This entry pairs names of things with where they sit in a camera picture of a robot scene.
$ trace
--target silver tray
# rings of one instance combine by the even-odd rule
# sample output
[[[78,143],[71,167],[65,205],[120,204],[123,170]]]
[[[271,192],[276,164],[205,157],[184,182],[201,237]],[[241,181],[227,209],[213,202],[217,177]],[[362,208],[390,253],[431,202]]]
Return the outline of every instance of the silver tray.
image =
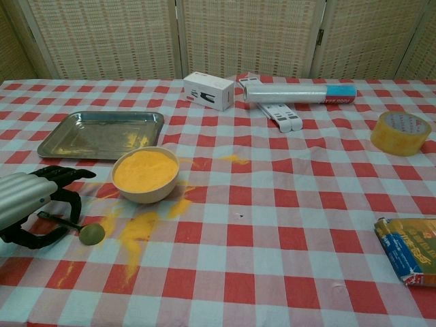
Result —
[[[68,115],[38,147],[41,157],[118,159],[153,146],[164,116],[141,111],[80,111]]]

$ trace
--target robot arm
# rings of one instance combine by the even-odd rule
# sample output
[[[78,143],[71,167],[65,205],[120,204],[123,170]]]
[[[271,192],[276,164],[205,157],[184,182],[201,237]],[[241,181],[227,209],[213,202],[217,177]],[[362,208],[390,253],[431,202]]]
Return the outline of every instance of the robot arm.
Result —
[[[17,172],[0,178],[0,237],[30,249],[39,249],[64,236],[68,229],[59,227],[47,235],[36,236],[23,230],[21,225],[31,213],[51,200],[71,205],[69,220],[78,223],[82,208],[80,196],[63,187],[80,178],[93,178],[85,169],[48,166],[30,174]]]

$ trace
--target table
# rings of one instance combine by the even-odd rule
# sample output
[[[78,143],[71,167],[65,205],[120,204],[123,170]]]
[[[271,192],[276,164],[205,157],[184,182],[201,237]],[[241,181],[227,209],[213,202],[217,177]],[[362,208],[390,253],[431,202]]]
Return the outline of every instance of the table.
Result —
[[[298,104],[303,130],[281,134],[238,87],[234,107],[217,112],[184,101],[181,80],[4,82],[0,176],[48,164],[94,171],[69,189],[83,221],[101,221],[109,237],[94,247],[76,234],[40,250],[1,243],[0,324],[436,326],[436,289],[402,285],[373,231],[380,217],[436,215],[436,134],[413,157],[369,140],[387,110],[436,131],[436,82],[261,80],[353,82],[358,97]],[[79,110],[162,113],[158,144],[182,159],[170,197],[136,205],[110,183],[111,162],[38,157]]]

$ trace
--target tape roll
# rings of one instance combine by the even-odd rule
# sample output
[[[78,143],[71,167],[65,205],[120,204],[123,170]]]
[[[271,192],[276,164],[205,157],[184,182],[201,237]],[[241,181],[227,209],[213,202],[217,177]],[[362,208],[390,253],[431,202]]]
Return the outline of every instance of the tape roll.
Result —
[[[421,118],[405,112],[388,111],[375,124],[371,142],[392,155],[414,155],[430,132],[430,125]]]

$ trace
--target white box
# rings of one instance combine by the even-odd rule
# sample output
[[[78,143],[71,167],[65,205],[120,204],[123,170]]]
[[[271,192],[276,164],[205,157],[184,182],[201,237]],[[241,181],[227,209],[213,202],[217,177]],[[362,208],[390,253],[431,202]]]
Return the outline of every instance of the white box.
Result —
[[[224,111],[233,104],[234,82],[224,78],[194,72],[183,82],[187,100]]]

